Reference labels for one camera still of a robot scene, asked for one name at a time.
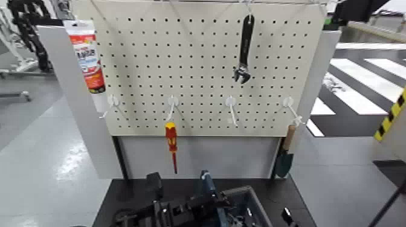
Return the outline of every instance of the black tool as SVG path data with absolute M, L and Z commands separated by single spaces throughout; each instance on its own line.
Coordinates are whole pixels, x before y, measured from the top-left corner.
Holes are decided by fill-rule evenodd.
M 291 212 L 286 207 L 282 211 L 282 219 L 289 227 L 299 227 L 299 225 L 293 220 Z
M 254 16 L 249 14 L 245 17 L 242 25 L 240 63 L 234 70 L 235 81 L 237 82 L 242 77 L 242 84 L 251 78 L 251 74 L 248 73 L 248 52 L 250 51 L 251 37 L 253 36 L 254 21 Z
M 283 140 L 283 145 L 280 148 L 278 157 L 276 157 L 275 172 L 276 175 L 278 175 L 279 177 L 285 177 L 291 170 L 293 162 L 293 154 L 289 154 L 288 151 L 291 146 L 291 142 L 295 131 L 296 126 L 291 125 L 288 127 L 288 134 L 286 135 L 286 138 Z

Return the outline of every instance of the screwdriver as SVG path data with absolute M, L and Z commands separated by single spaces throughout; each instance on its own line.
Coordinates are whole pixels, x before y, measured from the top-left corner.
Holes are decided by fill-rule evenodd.
M 178 166 L 176 165 L 176 151 L 178 151 L 178 147 L 176 146 L 176 127 L 175 123 L 169 121 L 165 124 L 165 137 L 168 140 L 169 151 L 172 153 L 172 161 L 173 161 L 173 169 L 175 170 L 175 174 L 178 174 Z

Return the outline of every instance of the white plastic hook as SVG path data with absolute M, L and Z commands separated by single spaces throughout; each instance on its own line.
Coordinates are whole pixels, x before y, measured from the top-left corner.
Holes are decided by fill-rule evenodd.
M 166 118 L 166 121 L 170 121 L 172 119 L 172 113 L 173 113 L 173 109 L 175 108 L 175 106 L 179 105 L 179 100 L 178 98 L 176 98 L 175 96 L 171 95 L 168 98 L 168 105 L 170 106 L 170 112 L 168 114 L 168 117 Z
M 292 122 L 295 124 L 295 126 L 298 127 L 300 124 L 305 124 L 304 122 L 301 121 L 302 116 L 297 115 L 296 111 L 292 108 L 292 105 L 293 105 L 292 97 L 288 97 L 283 100 L 282 106 L 285 108 L 289 108 L 289 110 L 295 116 L 295 118 L 293 118 L 293 120 L 292 120 Z
M 241 3 L 245 3 L 246 8 L 248 9 L 248 24 L 251 24 L 251 17 L 253 16 L 253 10 L 250 7 L 250 4 L 253 3 L 253 0 L 240 0 Z
M 117 99 L 117 97 L 114 96 L 114 95 L 109 95 L 109 96 L 107 97 L 107 102 L 109 103 L 110 107 L 109 107 L 109 109 L 108 109 L 106 112 L 103 113 L 102 116 L 99 117 L 100 119 L 106 118 L 108 112 L 109 112 L 111 109 L 113 109 L 113 107 L 116 107 L 116 108 L 117 108 L 117 107 L 120 105 L 120 101 L 119 101 L 119 100 Z
M 232 97 L 231 95 L 225 100 L 225 105 L 228 106 L 230 108 L 230 112 L 231 112 L 231 121 L 229 121 L 229 123 L 234 124 L 235 126 L 238 126 L 237 124 L 237 120 L 236 120 L 236 116 L 234 114 L 234 109 L 233 106 L 236 104 L 236 99 L 234 97 Z

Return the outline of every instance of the crosswalk stripe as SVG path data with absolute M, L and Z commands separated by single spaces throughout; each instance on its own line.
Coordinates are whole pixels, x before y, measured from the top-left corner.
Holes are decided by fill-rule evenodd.
M 329 81 L 326 80 L 327 78 L 330 78 L 335 83 L 334 86 L 336 88 L 334 89 L 333 94 L 346 103 L 356 113 L 360 115 L 387 114 L 382 108 L 329 72 L 326 73 L 323 83 Z
M 336 49 L 353 50 L 406 50 L 405 43 L 338 43 Z
M 335 112 L 332 111 L 321 99 L 316 98 L 311 115 L 335 115 Z
M 398 77 L 406 79 L 406 67 L 389 59 L 365 59 L 365 61 L 372 63 Z
M 331 59 L 330 64 L 379 93 L 393 103 L 399 98 L 403 89 L 398 85 L 376 75 L 375 73 L 351 62 L 348 59 Z
M 316 137 L 323 137 L 324 134 L 318 129 L 318 127 L 313 123 L 312 120 L 308 119 L 308 123 L 306 124 L 308 129 L 313 133 Z

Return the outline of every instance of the hazard tape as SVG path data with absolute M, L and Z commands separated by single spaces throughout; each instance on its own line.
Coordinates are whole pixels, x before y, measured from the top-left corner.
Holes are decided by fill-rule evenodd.
M 402 95 L 398 98 L 396 103 L 392 106 L 388 116 L 385 117 L 381 126 L 376 131 L 374 137 L 378 141 L 382 141 L 385 133 L 387 133 L 394 123 L 395 119 L 401 113 L 402 109 L 406 106 L 406 88 L 403 90 Z

